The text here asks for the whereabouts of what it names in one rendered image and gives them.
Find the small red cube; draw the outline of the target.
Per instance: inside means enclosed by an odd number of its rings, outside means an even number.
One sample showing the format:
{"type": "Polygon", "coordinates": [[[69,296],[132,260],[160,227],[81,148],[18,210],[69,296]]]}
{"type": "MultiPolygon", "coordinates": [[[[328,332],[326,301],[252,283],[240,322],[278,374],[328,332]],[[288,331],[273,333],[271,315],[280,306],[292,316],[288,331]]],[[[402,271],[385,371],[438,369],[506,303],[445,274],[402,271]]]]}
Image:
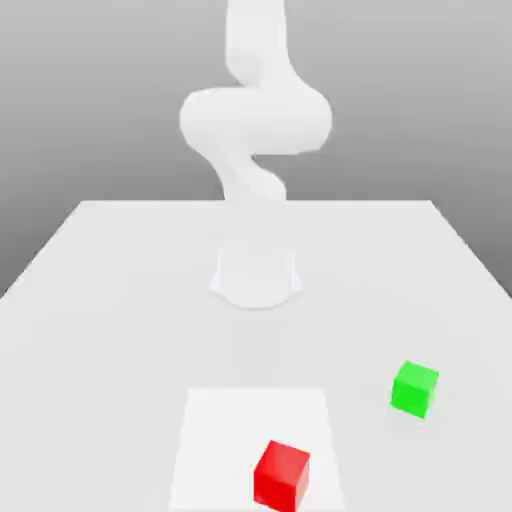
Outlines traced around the small red cube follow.
{"type": "Polygon", "coordinates": [[[276,512],[297,512],[309,468],[309,452],[271,440],[253,472],[254,501],[276,512]]]}

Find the small green cube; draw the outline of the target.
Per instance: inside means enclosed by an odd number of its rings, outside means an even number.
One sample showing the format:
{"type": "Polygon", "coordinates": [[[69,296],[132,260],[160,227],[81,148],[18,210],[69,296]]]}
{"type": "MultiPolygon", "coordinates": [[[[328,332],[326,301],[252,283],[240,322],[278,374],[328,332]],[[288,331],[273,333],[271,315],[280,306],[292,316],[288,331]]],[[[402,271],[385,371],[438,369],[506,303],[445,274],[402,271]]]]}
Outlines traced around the small green cube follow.
{"type": "Polygon", "coordinates": [[[424,419],[438,379],[437,370],[406,360],[394,377],[390,404],[398,410],[424,419]]]}

